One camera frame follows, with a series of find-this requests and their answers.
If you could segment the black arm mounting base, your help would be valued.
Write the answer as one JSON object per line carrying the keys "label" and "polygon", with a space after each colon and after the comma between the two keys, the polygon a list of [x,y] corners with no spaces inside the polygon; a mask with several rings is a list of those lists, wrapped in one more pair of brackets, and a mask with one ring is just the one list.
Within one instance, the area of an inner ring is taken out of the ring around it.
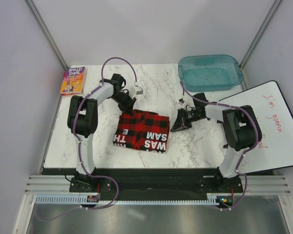
{"label": "black arm mounting base", "polygon": [[70,181],[70,192],[109,193],[134,190],[173,190],[199,193],[241,193],[242,182],[239,176],[223,178],[216,168],[168,168],[168,169],[117,169],[97,168],[93,177],[75,172]]}

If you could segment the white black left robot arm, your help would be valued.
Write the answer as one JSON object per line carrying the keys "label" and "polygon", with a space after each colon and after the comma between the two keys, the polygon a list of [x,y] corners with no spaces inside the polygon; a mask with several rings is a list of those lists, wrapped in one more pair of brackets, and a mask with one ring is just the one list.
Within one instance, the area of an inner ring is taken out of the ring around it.
{"label": "white black left robot arm", "polygon": [[73,96],[70,100],[67,126],[77,144],[78,162],[76,171],[84,175],[80,185],[87,192],[97,188],[97,179],[92,177],[96,166],[93,159],[93,137],[98,127],[98,107],[107,99],[114,100],[122,113],[133,114],[136,101],[128,91],[124,91],[126,80],[120,74],[111,79],[103,79],[99,85],[84,97]]}

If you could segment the red black plaid shirt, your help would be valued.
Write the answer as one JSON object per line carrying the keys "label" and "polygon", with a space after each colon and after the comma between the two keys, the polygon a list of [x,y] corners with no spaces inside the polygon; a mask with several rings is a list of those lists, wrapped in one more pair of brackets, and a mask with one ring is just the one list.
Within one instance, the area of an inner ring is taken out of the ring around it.
{"label": "red black plaid shirt", "polygon": [[113,144],[138,151],[164,154],[167,150],[170,122],[168,116],[133,110],[119,117]]}

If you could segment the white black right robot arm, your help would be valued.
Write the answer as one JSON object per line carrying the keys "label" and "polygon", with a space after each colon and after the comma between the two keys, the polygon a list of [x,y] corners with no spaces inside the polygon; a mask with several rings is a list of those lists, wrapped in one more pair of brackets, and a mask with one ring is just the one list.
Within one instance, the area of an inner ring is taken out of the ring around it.
{"label": "white black right robot arm", "polygon": [[194,108],[178,109],[177,118],[171,132],[187,130],[192,123],[202,119],[215,119],[223,125],[227,142],[227,152],[223,162],[218,167],[219,176],[214,179],[215,189],[225,192],[231,187],[231,179],[239,175],[238,167],[245,155],[258,141],[262,139],[262,132],[250,105],[232,108],[229,105],[208,102],[204,93],[197,93],[193,97]]}

